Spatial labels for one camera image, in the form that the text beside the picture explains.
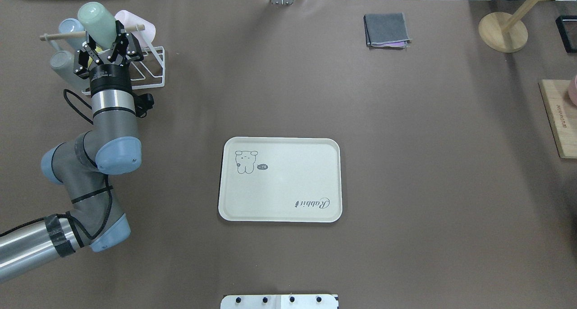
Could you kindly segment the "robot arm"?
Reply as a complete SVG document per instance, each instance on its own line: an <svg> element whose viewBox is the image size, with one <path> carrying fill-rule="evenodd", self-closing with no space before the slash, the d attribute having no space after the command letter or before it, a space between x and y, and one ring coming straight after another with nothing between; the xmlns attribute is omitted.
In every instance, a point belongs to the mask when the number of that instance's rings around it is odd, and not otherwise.
<svg viewBox="0 0 577 309"><path fill-rule="evenodd" d="M34 219L1 235L1 282L89 246L104 251L131 233L109 182L142 164L137 119L153 107L151 94L133 92L128 67L143 60L138 40L115 22L114 42L97 54L90 35L75 54L74 74L89 79L92 130L50 149L41 171L64 185L73 209Z"/></svg>

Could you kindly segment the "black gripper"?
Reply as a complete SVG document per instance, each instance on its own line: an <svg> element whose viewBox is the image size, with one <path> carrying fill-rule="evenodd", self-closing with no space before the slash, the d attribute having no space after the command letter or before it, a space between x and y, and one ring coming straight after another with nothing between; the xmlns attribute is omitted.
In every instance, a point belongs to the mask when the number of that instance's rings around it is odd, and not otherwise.
<svg viewBox="0 0 577 309"><path fill-rule="evenodd" d="M79 78L89 77L91 97L104 90L120 90L132 93L132 84L128 65L142 61L142 48L136 37L124 29L124 25L115 21L117 35L107 54L107 63L88 69L89 55L97 54L97 44L87 34L84 45L74 54L74 74Z"/></svg>

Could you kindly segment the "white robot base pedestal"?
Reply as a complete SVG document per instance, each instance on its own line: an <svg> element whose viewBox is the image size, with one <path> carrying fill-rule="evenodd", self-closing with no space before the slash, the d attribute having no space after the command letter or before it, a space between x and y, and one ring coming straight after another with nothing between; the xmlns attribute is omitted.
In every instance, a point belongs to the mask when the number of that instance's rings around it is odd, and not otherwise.
<svg viewBox="0 0 577 309"><path fill-rule="evenodd" d="M227 295L221 309L338 309L338 295L328 293Z"/></svg>

